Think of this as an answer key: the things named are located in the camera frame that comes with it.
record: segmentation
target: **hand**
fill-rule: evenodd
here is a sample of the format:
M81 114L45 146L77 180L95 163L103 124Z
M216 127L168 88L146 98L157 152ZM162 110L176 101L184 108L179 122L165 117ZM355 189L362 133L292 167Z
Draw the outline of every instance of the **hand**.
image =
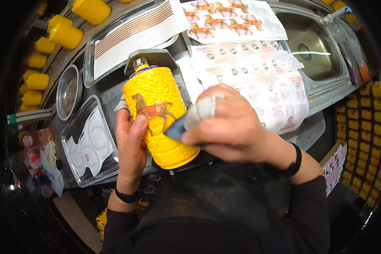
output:
M147 127L145 116L138 115L134 121L127 109L117 111L116 141L120 166L117 187L121 193L131 195L140 184L147 163L147 147L142 140Z
M203 91L198 100L213 94L218 99L216 117L202 120L184 133L188 145L208 144L204 149L228 162L265 162L269 157L268 133L249 102L234 88L219 84Z

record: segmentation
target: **gold horse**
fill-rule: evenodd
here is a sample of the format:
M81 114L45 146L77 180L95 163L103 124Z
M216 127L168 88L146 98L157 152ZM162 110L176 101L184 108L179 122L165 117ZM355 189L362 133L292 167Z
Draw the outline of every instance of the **gold horse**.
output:
M204 34L206 34L205 39L208 38L209 34L211 34L212 38L214 38L213 33L209 31L210 29L213 29L213 28L210 28L210 27L201 27L201 28L199 28L197 23L194 23L194 22L192 22L191 25L192 25L192 27L188 30L188 33L189 34L191 34L191 32L194 33L196 35L196 38L199 39L199 36L197 35L198 33L204 33Z
M191 21L193 20L193 18L197 18L198 20L200 19L196 13L198 13L197 11L186 11L185 8L182 8L184 10L184 13L185 13L185 16L186 17L192 17Z
M243 16L240 17L244 20L245 24L255 26L258 31L264 31L263 29L261 29L262 21L260 19L256 19L254 15L252 15L254 20L249 20L248 15L246 15L245 18L243 18Z
M226 25L230 30L232 29L228 24L226 24L225 19L213 19L209 14L204 15L206 17L205 26L211 26L213 30L216 30L213 25L221 25L220 29L223 29L223 25Z
M167 105L172 105L172 103L157 102L150 106L147 106L141 94L135 94L132 96L132 98L137 100L137 103L136 103L137 115L144 115L148 118L148 120L151 120L157 116L164 120L162 131L165 131L165 128L167 127L167 115L171 116L174 119L174 121L176 121L175 116L167 110ZM152 130L149 127L148 127L148 130L151 133L151 136L153 136Z
M223 4L220 3L220 2L216 2L216 9L214 10L214 12L220 12L223 17L224 17L224 12L228 12L230 13L230 16L231 17L233 15L233 13L236 15L236 17L238 16L237 13L234 12L235 9L233 8L230 8L230 7L223 7Z
M247 31L250 31L251 34L253 34L253 32L251 32L251 30L248 28L249 25L246 25L246 24L238 24L237 21L235 19L229 19L231 20L232 23L230 23L230 27L231 28L234 28L234 30L236 30L236 32L241 35L239 33L239 29L244 29L245 30L245 35L247 35Z
M239 8L239 9L241 9L242 12L248 13L247 12L248 5L244 4L241 0L240 0L239 4L235 4L234 0L232 0L232 2L230 2L230 0L227 0L227 1L232 5L232 7Z
M206 2L206 0L203 0L203 2L205 2L206 4L199 5L199 2L196 2L196 5L193 5L193 3L191 3L191 5L196 8L195 11L207 10L208 13L210 13L210 14L216 13L216 11L213 11L214 4L208 3L208 2Z

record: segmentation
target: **striped decal sheet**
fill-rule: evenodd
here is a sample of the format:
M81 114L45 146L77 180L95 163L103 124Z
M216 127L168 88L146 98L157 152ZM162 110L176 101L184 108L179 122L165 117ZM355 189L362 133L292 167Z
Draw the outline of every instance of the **striped decal sheet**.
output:
M127 60L138 49L149 49L188 29L179 0L166 0L95 42L94 78Z

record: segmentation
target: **metal tray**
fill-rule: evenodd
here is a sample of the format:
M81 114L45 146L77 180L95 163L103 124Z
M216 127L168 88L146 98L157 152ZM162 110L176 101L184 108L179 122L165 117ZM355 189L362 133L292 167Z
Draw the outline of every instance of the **metal tray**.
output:
M102 164L102 168L100 169L100 172L96 176L93 176L91 171L88 168L86 168L84 175L78 176L75 168L70 163L68 149L66 147L66 142L70 138L73 138L74 141L77 141L79 139L79 136L81 135L83 127L85 125L86 119L89 117L92 111L96 108L96 106L99 107L103 124L106 127L106 134L110 142L112 143L112 148L113 148L112 153L110 156L108 156L108 158L106 158L106 160L104 160ZM103 109L102 109L102 105L100 104L100 100L96 95L91 95L83 103L83 105L76 112L74 119L61 132L61 143L62 143L62 148L66 154L66 159L68 160L69 167L71 168L73 177L75 178L77 184L80 187L83 188L89 185L93 185L99 181L102 181L113 175L117 175L119 173L119 158L118 158L117 146L112 138L106 119L104 118Z
M127 12L126 14L122 15L121 17L117 18L115 21L108 24L106 27L101 29L99 32L97 32L95 35L93 35L92 38L89 39L88 43L86 44L86 50L84 53L84 68L83 68L83 84L85 85L86 88L93 86L94 84L99 82L99 80L101 80L102 78L106 77L107 75L114 72L115 70L123 67L124 65L126 65L126 62L127 62L127 59L122 60L121 63L114 66L113 68L111 68L107 72L103 73L100 77L95 79L95 75L94 75L95 42L97 40L104 38L107 35L107 33L112 31L112 29L114 29L115 27L121 25L122 23L124 23L124 22L126 22L126 21L128 21L134 17L137 17L141 13L144 13L150 9L153 9L153 8L159 6L162 3L163 3L163 1L161 1L161 0L155 0L152 2L145 3L145 4L143 4L137 8L134 8L134 9L130 10L129 12ZM179 35L175 35L175 36L171 37L166 42L153 47L153 49L163 49L163 48L166 48L166 47L172 45L176 41L178 36Z

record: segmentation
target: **black clothing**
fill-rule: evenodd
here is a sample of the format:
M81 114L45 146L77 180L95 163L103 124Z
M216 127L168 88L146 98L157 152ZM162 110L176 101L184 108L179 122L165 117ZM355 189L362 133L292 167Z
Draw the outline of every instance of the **black clothing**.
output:
M102 253L328 252L323 176L291 186L289 211L280 217L262 191L257 169L235 172L234 165L168 177L139 224L134 212L108 210Z

